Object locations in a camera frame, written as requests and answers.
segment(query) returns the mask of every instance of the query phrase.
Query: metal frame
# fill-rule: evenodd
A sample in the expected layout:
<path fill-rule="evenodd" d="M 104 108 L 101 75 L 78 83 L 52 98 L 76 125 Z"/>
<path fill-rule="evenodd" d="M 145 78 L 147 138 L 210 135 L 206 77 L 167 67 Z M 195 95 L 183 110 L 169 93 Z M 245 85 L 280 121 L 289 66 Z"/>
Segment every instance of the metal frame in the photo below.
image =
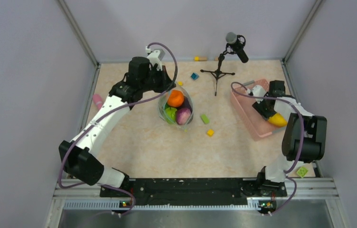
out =
<path fill-rule="evenodd" d="M 99 78 L 99 74 L 100 74 L 100 67 L 102 65 L 97 65 L 96 70 L 94 72 L 94 76 L 93 76 L 93 80 L 92 80 L 92 84 L 89 90 L 89 94 L 88 96 L 86 96 L 88 99 L 86 101 L 86 106 L 85 106 L 85 111 L 84 114 L 81 118 L 81 125 L 79 126 L 79 129 L 77 130 L 77 133 L 81 132 L 82 129 L 84 129 L 86 127 L 86 122 L 88 120 L 88 116 L 89 116 L 89 111 L 90 111 L 90 107 L 92 104 L 92 98 L 94 95 L 94 89 L 96 88 L 96 84 L 97 84 L 97 79 Z"/>
<path fill-rule="evenodd" d="M 303 22 L 298 34 L 296 35 L 296 37 L 293 40 L 289 50 L 287 51 L 285 57 L 283 58 L 283 62 L 284 63 L 287 63 L 289 61 L 289 59 L 292 56 L 295 48 L 299 44 L 299 42 L 300 42 L 301 38 L 303 37 L 303 35 L 306 33 L 311 21 L 313 20 L 313 18 L 317 14 L 317 12 L 319 10 L 319 7 L 322 5 L 323 2 L 324 2 L 324 0 L 316 0 L 316 2 L 314 3 L 313 7 L 310 10 L 310 13 L 308 14 L 307 18 L 304 20 L 304 22 Z"/>
<path fill-rule="evenodd" d="M 85 53 L 88 55 L 90 58 L 91 62 L 95 65 L 96 67 L 96 72 L 94 74 L 94 78 L 92 81 L 90 93 L 88 96 L 88 99 L 86 101 L 86 107 L 85 111 L 82 117 L 82 124 L 79 130 L 81 130 L 83 127 L 86 125 L 86 120 L 89 114 L 89 109 L 90 105 L 92 102 L 92 96 L 94 93 L 94 89 L 97 83 L 97 79 L 100 73 L 100 64 L 96 60 L 94 53 L 92 49 L 90 48 L 89 44 L 87 43 L 84 35 L 82 34 L 78 23 L 74 19 L 71 11 L 69 10 L 69 7 L 65 3 L 65 0 L 56 0 L 66 16 L 66 19 L 68 20 L 71 29 L 75 33 L 77 39 L 79 40 L 83 50 Z M 293 86 L 292 78 L 290 76 L 290 73 L 287 68 L 287 63 L 289 59 L 292 57 L 293 52 L 295 48 L 297 47 L 298 43 L 302 39 L 303 35 L 307 31 L 312 19 L 316 15 L 317 11 L 319 10 L 320 6 L 324 0 L 316 0 L 312 9 L 310 10 L 307 18 L 305 19 L 303 25 L 301 26 L 299 33 L 295 37 L 294 41 L 292 42 L 289 50 L 287 51 L 285 57 L 281 61 L 283 73 L 285 75 L 286 81 L 288 83 L 288 88 L 290 93 L 297 99 L 297 92 Z M 79 180 L 75 179 L 65 179 L 63 182 L 67 185 L 77 183 Z M 350 225 L 348 224 L 348 220 L 346 219 L 345 212 L 343 211 L 343 207 L 341 205 L 338 191 L 336 189 L 335 183 L 332 178 L 304 178 L 304 179 L 296 179 L 297 182 L 297 191 L 294 196 L 295 200 L 326 200 L 327 207 L 329 210 L 330 217 L 332 219 L 334 228 L 348 228 Z M 286 189 L 288 193 L 292 192 L 294 187 L 293 183 L 290 181 L 285 182 Z M 62 211 L 64 208 L 64 205 L 71 200 L 96 200 L 96 201 L 104 201 L 104 202 L 111 202 L 111 200 L 114 200 L 117 202 L 117 200 L 127 200 L 128 198 L 100 198 L 99 193 L 100 193 L 100 186 L 89 186 L 89 185 L 80 185 L 76 186 L 72 189 L 61 189 L 58 186 L 56 186 L 54 195 L 53 195 L 53 201 L 51 203 L 50 211 L 47 217 L 47 222 L 46 222 L 46 227 L 47 228 L 55 228 L 58 227 L 58 224 L 60 222 Z M 283 200 L 287 199 L 287 197 L 281 197 L 277 198 L 278 200 Z M 252 202 L 258 201 L 258 200 L 270 200 L 268 197 L 248 197 L 247 200 Z M 174 209 L 173 207 L 154 207 L 154 208 L 147 208 L 147 209 Z M 198 208 L 190 208 L 190 206 L 186 207 L 180 207 L 181 210 L 183 209 L 198 209 Z M 248 207 L 238 207 L 236 206 L 225 206 L 225 209 L 250 209 Z"/>
<path fill-rule="evenodd" d="M 244 180 L 254 180 L 254 178 L 244 178 Z M 293 199 L 295 200 L 326 200 L 329 208 L 331 219 L 335 228 L 347 227 L 344 221 L 344 212 L 340 205 L 338 191 L 332 178 L 304 178 L 295 179 L 297 183 L 297 191 Z M 63 183 L 67 185 L 80 182 L 76 179 L 64 179 Z M 286 180 L 285 186 L 288 191 L 293 192 L 294 185 L 291 181 Z M 100 186 L 80 185 L 71 189 L 61 189 L 59 186 L 54 191 L 53 201 L 50 212 L 48 214 L 46 227 L 58 227 L 61 220 L 62 210 L 67 205 L 68 209 L 98 209 L 107 210 L 114 209 L 120 200 L 129 200 L 129 198 L 101 198 L 99 196 Z M 288 197 L 277 197 L 277 200 L 284 200 Z M 194 207 L 194 206 L 142 206 L 135 210 L 254 210 L 257 208 L 259 200 L 270 200 L 270 197 L 247 197 L 249 205 L 236 206 L 209 206 L 209 207 Z"/>
<path fill-rule="evenodd" d="M 78 39 L 79 43 L 82 46 L 82 49 L 85 51 L 86 55 L 90 58 L 91 62 L 95 67 L 99 65 L 99 62 L 96 60 L 96 57 L 94 56 L 94 53 L 92 49 L 90 48 L 88 42 L 85 39 L 85 36 L 83 35 L 81 29 L 78 26 L 78 23 L 76 22 L 74 16 L 72 15 L 71 11 L 69 10 L 68 5 L 64 0 L 57 0 L 57 3 L 65 15 L 69 25 L 71 26 L 72 31 L 76 35 L 76 38 Z"/>

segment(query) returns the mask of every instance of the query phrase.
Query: purple onion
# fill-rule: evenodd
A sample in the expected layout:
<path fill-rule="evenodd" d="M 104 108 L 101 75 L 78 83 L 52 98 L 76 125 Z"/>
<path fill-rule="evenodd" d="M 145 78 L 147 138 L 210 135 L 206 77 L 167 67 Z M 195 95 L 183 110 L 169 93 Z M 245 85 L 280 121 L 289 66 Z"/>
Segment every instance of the purple onion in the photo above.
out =
<path fill-rule="evenodd" d="M 178 125 L 185 125 L 187 120 L 191 116 L 191 110 L 189 108 L 182 108 L 176 112 L 176 122 Z"/>

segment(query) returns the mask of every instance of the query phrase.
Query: transparent bag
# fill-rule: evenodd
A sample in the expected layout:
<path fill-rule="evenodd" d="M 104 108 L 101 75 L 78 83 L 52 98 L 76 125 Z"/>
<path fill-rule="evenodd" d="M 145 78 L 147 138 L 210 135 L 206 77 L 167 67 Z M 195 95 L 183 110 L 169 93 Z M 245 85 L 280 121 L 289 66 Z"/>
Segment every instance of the transparent bag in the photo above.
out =
<path fill-rule="evenodd" d="M 184 95 L 184 102 L 180 107 L 171 107 L 170 105 L 168 105 L 168 102 L 167 102 L 168 98 L 170 97 L 172 91 L 174 91 L 174 90 L 178 90 L 178 91 L 182 92 Z M 182 123 L 180 125 L 177 123 L 177 121 L 175 119 L 176 115 L 175 114 L 172 115 L 171 112 L 179 112 L 179 110 L 183 109 L 183 108 L 189 108 L 191 114 L 190 114 L 189 118 L 184 123 Z M 165 95 L 163 95 L 159 98 L 158 114 L 159 114 L 159 117 L 162 120 L 164 120 L 165 122 L 167 122 L 168 124 L 176 126 L 177 128 L 186 131 L 188 128 L 188 124 L 192 121 L 193 116 L 194 116 L 194 106 L 193 106 L 190 95 L 187 93 L 187 91 L 183 87 L 181 87 L 180 85 L 178 85 L 176 83 L 175 88 L 169 90 Z"/>

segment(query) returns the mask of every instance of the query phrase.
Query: blue block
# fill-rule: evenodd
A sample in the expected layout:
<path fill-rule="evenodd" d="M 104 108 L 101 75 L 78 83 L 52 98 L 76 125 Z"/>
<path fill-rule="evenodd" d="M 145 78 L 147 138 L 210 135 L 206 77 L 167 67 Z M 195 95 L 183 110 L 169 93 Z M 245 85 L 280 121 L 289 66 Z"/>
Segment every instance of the blue block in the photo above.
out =
<path fill-rule="evenodd" d="M 199 78 L 199 75 L 197 75 L 196 73 L 192 73 L 191 78 L 196 80 L 197 78 Z"/>

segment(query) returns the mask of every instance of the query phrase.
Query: black microphone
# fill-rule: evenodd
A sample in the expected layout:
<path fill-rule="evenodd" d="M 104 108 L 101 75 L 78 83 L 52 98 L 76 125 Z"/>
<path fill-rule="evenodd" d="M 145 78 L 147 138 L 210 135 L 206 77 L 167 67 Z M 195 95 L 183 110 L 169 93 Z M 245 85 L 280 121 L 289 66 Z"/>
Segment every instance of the black microphone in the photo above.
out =
<path fill-rule="evenodd" d="M 239 38 L 235 33 L 229 32 L 226 35 L 226 42 L 232 48 L 232 50 L 239 56 L 239 59 L 243 63 L 248 62 L 248 57 L 244 52 L 245 39 L 244 44 L 242 44 L 242 42 L 240 42 Z"/>

